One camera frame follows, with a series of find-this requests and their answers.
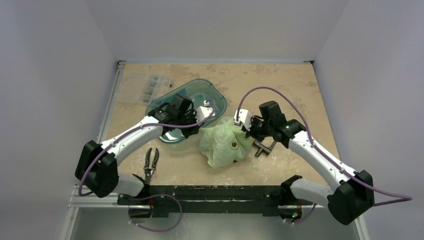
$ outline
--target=metal frame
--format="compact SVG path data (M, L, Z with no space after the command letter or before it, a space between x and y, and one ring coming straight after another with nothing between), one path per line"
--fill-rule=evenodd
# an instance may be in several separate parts
M104 141L106 138L106 133L112 119L112 113L115 107L116 96L122 81L126 63L127 61L125 60L120 60L117 62L116 74L113 80L113 86L109 96L109 100L107 102L106 111L105 111L103 120L99 128L99 132L97 135L97 139L96 139L97 142ZM75 186L74 190L72 191L72 195L68 205L68 211L66 214L65 224L59 239L71 240L72 233L74 232L74 227L76 225L76 219L79 214L80 208L128 208L127 205L118 205L117 204L118 198L119 198L119 195L116 193L112 193L109 196L104 198L98 198L94 195L80 197L78 195L78 187ZM298 206L296 205L285 205L285 206L279 206L278 209L293 209L297 207ZM305 205L303 207L308 209L308 208L311 208L312 206ZM131 208L132 209L149 209L150 207L147 205L138 205L138 206L132 205ZM357 229L359 239L369 240L370 236L368 234L368 229L365 224L364 217L363 216L358 217L354 221L354 223Z

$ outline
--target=beige table surface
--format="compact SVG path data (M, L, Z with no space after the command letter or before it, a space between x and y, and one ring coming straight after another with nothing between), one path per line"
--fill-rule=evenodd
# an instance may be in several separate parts
M190 80L211 81L227 100L223 116L232 117L242 96L258 86L273 87L285 94L304 114L312 135L336 157L337 149L321 98L314 70L310 64L136 64L125 65L123 80L130 72L163 73L173 76L175 89ZM274 100L289 119L298 119L296 112L274 92L261 89L245 100L242 108L259 114L258 106ZM146 105L114 102L107 138L112 138L139 122ZM255 157L256 147L240 162L213 169L199 151L202 134L192 135L178 144L165 144L159 139L150 141L118 167L119 172L145 176L143 166L148 148L158 148L160 157L152 185L279 185L293 175L325 183L321 176L297 154L277 144L268 156ZM264 143L269 146L272 139Z

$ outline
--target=black handle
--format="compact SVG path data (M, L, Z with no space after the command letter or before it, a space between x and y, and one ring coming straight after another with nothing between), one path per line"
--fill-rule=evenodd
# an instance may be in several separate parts
M146 157L144 158L144 170L149 169L150 165L150 153L152 152L152 148L149 148L146 152Z
M153 162L151 163L151 169L156 171L156 164L158 163L158 160L159 160L159 150L156 148L156 150L154 151Z

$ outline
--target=plier handle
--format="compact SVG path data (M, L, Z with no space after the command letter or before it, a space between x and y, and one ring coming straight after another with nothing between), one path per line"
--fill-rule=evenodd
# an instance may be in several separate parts
M159 150L156 148L156 150L154 151L154 158L153 158L153 162L151 163L151 168L150 166L150 154L152 153L152 148L149 148L146 152L146 157L144 160L144 173L145 173L145 181L147 182L147 184L150 184L150 180L152 179L152 175L153 173L156 171L156 164L158 164L158 159L159 159Z

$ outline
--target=green plastic bag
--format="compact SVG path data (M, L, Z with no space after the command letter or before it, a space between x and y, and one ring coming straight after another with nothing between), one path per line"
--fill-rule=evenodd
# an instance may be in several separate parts
M199 148L207 157L207 164L214 169L244 159L255 141L252 137L246 138L231 117L223 117L216 126L202 131Z

